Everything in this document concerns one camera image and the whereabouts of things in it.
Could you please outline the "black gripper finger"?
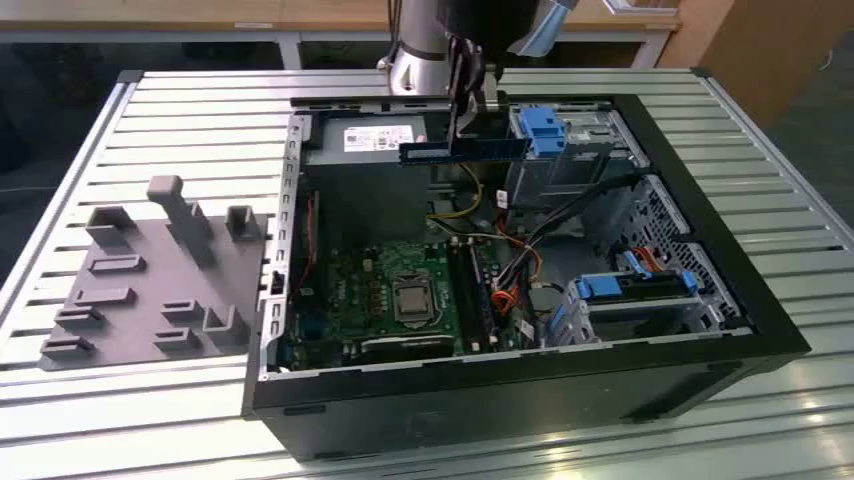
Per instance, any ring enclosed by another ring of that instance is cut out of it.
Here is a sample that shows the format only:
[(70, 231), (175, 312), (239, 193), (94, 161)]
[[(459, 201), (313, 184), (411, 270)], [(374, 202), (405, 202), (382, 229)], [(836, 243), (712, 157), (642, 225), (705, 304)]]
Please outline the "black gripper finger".
[(470, 42), (457, 36), (450, 37), (449, 60), (451, 62), (451, 77), (449, 85), (450, 121), (447, 131), (449, 154), (457, 155), (459, 117), (466, 113), (469, 104), (470, 80)]
[(467, 136), (486, 138), (499, 129), (507, 110), (499, 91), (503, 67), (491, 60), (483, 47), (470, 42), (470, 79), (467, 81)]

